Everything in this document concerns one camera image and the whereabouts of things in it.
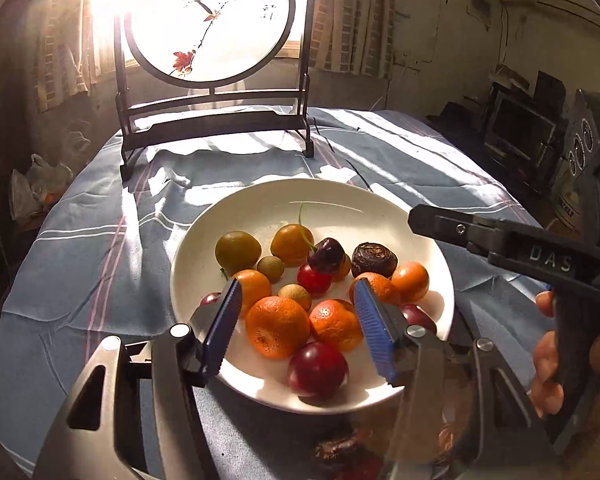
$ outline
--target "cherry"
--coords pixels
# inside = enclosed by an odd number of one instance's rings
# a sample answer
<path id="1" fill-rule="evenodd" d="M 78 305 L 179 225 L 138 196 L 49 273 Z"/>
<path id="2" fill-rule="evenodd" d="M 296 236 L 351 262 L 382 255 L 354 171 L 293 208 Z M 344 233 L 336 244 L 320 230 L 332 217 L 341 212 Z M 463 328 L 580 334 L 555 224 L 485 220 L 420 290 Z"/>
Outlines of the cherry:
<path id="1" fill-rule="evenodd" d="M 330 275 L 334 275 L 340 270 L 344 260 L 344 249 L 335 238 L 325 238 L 312 245 L 306 258 L 313 270 Z"/>
<path id="2" fill-rule="evenodd" d="M 405 303 L 400 306 L 400 310 L 407 323 L 410 325 L 420 325 L 427 330 L 430 330 L 434 334 L 438 332 L 436 322 L 433 321 L 426 312 L 421 310 L 417 305 L 413 303 Z"/>
<path id="3" fill-rule="evenodd" d="M 204 298 L 200 300 L 200 306 L 208 305 L 209 303 L 215 303 L 218 301 L 220 297 L 220 292 L 212 292 L 211 294 L 207 294 Z"/>
<path id="4" fill-rule="evenodd" d="M 346 382 L 347 360 L 327 343 L 305 345 L 289 361 L 287 383 L 299 397 L 328 399 Z"/>
<path id="5" fill-rule="evenodd" d="M 297 280 L 298 285 L 304 286 L 309 294 L 318 298 L 329 290 L 332 277 L 329 274 L 320 274 L 306 264 L 298 269 Z"/>

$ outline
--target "orange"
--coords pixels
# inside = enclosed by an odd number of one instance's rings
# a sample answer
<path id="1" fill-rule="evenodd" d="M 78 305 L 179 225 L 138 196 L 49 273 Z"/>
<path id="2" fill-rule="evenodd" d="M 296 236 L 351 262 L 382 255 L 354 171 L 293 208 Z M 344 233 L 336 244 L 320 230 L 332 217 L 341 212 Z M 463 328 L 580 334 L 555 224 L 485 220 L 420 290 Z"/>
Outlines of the orange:
<path id="1" fill-rule="evenodd" d="M 351 258 L 349 258 L 348 254 L 345 254 L 344 256 L 345 258 L 340 269 L 333 275 L 334 282 L 341 282 L 351 272 Z"/>
<path id="2" fill-rule="evenodd" d="M 271 241 L 271 254 L 279 257 L 287 267 L 299 267 L 305 263 L 310 248 L 305 238 L 314 243 L 311 231 L 303 225 L 285 225 Z"/>
<path id="3" fill-rule="evenodd" d="M 285 359 L 309 339 L 309 317 L 296 301 L 279 296 L 262 298 L 244 319 L 247 338 L 269 359 Z"/>
<path id="4" fill-rule="evenodd" d="M 356 309 L 353 308 L 353 305 L 351 303 L 349 303 L 349 301 L 344 301 L 344 300 L 333 300 L 333 301 L 337 301 L 339 304 L 341 304 L 344 308 L 346 308 L 350 312 L 353 312 L 354 314 L 356 313 Z"/>
<path id="5" fill-rule="evenodd" d="M 415 303 L 429 291 L 429 273 L 418 262 L 405 262 L 394 271 L 391 282 L 405 303 Z"/>
<path id="6" fill-rule="evenodd" d="M 375 272 L 363 272 L 355 277 L 355 279 L 351 282 L 351 286 L 349 287 L 349 299 L 351 301 L 353 301 L 353 287 L 356 285 L 358 280 L 362 280 L 363 278 L 366 278 L 366 280 L 369 282 L 369 285 L 371 285 L 371 288 L 374 290 L 380 301 L 395 305 L 400 303 L 400 293 L 395 288 L 394 284 L 391 283 L 391 280 L 381 276 L 380 274 L 376 274 Z"/>
<path id="7" fill-rule="evenodd" d="M 339 300 L 322 301 L 309 316 L 314 337 L 339 352 L 353 350 L 364 339 L 358 318 L 344 303 L 349 304 Z"/>
<path id="8" fill-rule="evenodd" d="M 256 301 L 271 295 L 271 283 L 269 279 L 257 270 L 241 270 L 234 274 L 234 278 L 242 285 L 242 308 L 241 316 L 246 316 L 249 309 Z"/>

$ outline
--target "white plate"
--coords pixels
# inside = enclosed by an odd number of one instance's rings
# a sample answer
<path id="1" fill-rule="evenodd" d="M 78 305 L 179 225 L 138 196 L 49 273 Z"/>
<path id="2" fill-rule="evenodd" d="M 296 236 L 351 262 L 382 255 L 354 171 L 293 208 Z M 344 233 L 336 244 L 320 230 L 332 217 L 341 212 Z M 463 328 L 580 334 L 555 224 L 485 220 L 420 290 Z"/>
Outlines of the white plate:
<path id="1" fill-rule="evenodd" d="M 262 256 L 270 254 L 273 235 L 282 226 L 298 222 L 316 240 L 336 238 L 351 255 L 362 242 L 376 242 L 390 248 L 400 262 L 418 261 L 429 271 L 430 287 L 419 305 L 436 321 L 438 337 L 446 339 L 453 319 L 454 289 L 451 274 L 440 248 L 430 238 L 414 235 L 407 224 L 408 213 L 388 200 L 360 189 L 328 180 L 293 178 L 246 187 L 223 198 L 200 215 L 185 234 L 171 269 L 171 302 L 176 318 L 186 322 L 200 299 L 222 290 L 226 283 L 216 262 L 218 238 L 240 230 L 255 236 Z M 277 290 L 295 280 L 297 269 L 287 269 Z M 351 275 L 332 286 L 320 300 L 348 300 Z M 376 374 L 366 344 L 345 355 L 349 381 L 335 398 L 321 404 L 307 404 L 286 386 L 288 360 L 272 361 L 260 356 L 245 335 L 244 321 L 234 331 L 219 377 L 243 395 L 280 410 L 298 413 L 345 413 L 371 406 L 398 394 Z"/>

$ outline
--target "plastic bag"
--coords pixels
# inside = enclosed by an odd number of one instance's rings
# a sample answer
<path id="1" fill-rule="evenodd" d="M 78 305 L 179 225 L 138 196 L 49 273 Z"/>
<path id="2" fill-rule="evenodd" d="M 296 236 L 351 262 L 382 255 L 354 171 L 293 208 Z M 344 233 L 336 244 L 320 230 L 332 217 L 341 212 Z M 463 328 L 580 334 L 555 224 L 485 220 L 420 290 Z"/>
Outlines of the plastic bag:
<path id="1" fill-rule="evenodd" d="M 27 181 L 33 196 L 43 206 L 55 204 L 74 180 L 73 172 L 64 164 L 50 166 L 44 158 L 31 155 Z"/>
<path id="2" fill-rule="evenodd" d="M 68 132 L 62 139 L 59 159 L 60 163 L 68 167 L 74 175 L 80 173 L 90 162 L 89 157 L 87 156 L 87 150 L 89 149 L 90 144 L 91 141 L 85 139 L 82 132 Z"/>
<path id="3" fill-rule="evenodd" d="M 16 222 L 24 222 L 41 209 L 42 206 L 31 192 L 27 177 L 19 171 L 13 170 L 9 192 L 11 218 Z"/>

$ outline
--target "television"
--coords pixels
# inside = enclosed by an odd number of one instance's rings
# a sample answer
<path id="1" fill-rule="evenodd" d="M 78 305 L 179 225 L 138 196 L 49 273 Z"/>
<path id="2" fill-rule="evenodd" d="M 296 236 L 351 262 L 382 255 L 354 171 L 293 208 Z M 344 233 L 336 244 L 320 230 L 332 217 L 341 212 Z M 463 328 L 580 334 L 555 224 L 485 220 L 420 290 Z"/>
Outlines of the television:
<path id="1" fill-rule="evenodd" d="M 503 91 L 498 91 L 492 109 L 485 144 L 514 152 L 537 167 L 553 139 L 555 123 Z"/>

